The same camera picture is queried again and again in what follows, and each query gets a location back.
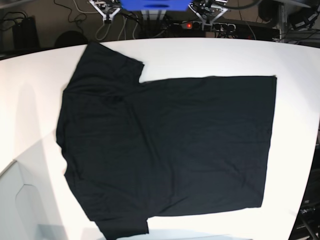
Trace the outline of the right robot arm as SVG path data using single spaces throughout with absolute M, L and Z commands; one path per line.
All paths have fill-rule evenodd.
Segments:
M 102 16 L 105 24 L 111 24 L 122 9 L 122 4 L 119 0 L 90 0 L 89 3 Z

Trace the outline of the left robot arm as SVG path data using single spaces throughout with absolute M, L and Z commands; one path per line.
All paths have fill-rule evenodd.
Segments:
M 200 19 L 201 27 L 212 27 L 228 9 L 227 0 L 192 0 L 188 7 Z

